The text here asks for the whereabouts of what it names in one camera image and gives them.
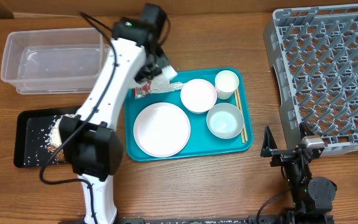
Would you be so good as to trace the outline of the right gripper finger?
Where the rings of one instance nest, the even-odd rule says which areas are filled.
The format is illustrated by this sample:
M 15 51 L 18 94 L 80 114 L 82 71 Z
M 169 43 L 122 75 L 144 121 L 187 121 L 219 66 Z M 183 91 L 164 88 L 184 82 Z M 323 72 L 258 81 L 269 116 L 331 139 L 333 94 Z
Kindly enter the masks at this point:
M 299 124 L 300 137 L 303 139 L 306 136 L 314 136 L 314 132 L 312 132 L 308 125 L 304 122 Z
M 269 126 L 265 127 L 264 131 L 264 141 L 262 143 L 262 148 L 260 152 L 261 157 L 271 157 L 272 151 L 275 150 L 275 140 L 273 138 L 272 132 Z

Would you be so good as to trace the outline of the red snack wrapper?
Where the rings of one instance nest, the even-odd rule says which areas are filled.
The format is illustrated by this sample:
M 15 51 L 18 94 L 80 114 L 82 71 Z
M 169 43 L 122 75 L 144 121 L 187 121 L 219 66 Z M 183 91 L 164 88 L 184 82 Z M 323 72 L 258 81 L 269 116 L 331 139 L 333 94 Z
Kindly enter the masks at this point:
M 143 98 L 150 94 L 151 81 L 149 80 L 145 85 L 141 87 L 135 87 L 132 89 L 132 96 L 135 99 Z

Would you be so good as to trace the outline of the grey-green bowl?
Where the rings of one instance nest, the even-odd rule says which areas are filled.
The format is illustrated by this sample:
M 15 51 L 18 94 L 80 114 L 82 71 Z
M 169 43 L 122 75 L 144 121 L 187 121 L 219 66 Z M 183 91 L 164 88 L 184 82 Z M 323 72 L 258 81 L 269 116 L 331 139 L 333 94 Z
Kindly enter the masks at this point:
M 235 105 L 219 103 L 208 111 L 206 124 L 210 132 L 216 137 L 232 139 L 241 133 L 244 117 Z

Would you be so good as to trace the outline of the large white plate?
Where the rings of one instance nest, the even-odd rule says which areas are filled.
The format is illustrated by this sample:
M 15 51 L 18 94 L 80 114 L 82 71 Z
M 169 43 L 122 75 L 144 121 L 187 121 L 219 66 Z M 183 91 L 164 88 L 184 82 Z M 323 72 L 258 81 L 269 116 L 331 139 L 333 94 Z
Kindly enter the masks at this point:
M 164 158 L 178 154 L 187 145 L 191 124 L 186 113 L 171 103 L 154 103 L 136 117 L 133 135 L 147 155 Z

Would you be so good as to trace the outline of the large white paper napkin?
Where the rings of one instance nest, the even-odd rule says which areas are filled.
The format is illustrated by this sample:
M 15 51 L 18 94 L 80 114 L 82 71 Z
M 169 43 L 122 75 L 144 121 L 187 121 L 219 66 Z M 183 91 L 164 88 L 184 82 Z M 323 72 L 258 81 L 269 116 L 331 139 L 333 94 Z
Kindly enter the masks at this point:
M 177 76 L 177 72 L 171 66 L 170 61 L 164 52 L 157 56 L 155 65 L 157 74 L 152 80 L 153 84 L 156 84 L 157 86 L 168 85 L 170 81 Z

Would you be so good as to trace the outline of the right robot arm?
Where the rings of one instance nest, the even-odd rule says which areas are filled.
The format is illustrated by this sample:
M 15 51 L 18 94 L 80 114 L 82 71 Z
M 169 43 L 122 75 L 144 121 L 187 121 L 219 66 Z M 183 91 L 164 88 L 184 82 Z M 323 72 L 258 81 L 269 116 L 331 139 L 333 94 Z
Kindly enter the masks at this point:
M 325 177 L 313 177 L 309 168 L 309 163 L 322 154 L 324 141 L 311 132 L 305 123 L 300 124 L 300 134 L 299 144 L 293 149 L 280 151 L 270 128 L 265 128 L 260 156 L 271 158 L 270 165 L 281 168 L 288 189 L 268 199 L 259 208 L 257 223 L 334 223 L 333 217 L 327 213 L 333 209 L 337 185 Z M 293 199 L 292 208 L 284 208 L 275 216 L 261 215 L 270 202 L 289 192 Z

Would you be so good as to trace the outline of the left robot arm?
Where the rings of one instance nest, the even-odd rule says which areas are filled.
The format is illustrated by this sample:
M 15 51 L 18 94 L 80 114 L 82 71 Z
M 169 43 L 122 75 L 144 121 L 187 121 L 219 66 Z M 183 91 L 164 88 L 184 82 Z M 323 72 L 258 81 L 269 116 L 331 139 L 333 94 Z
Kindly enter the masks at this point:
M 161 90 L 176 77 L 162 50 L 161 37 L 167 16 L 123 17 L 112 28 L 108 57 L 83 105 L 73 118 L 62 118 L 59 125 L 65 160 L 71 164 L 82 185 L 86 213 L 82 223 L 114 223 L 112 180 L 124 148 L 116 135 L 120 110 L 127 92 L 152 82 Z

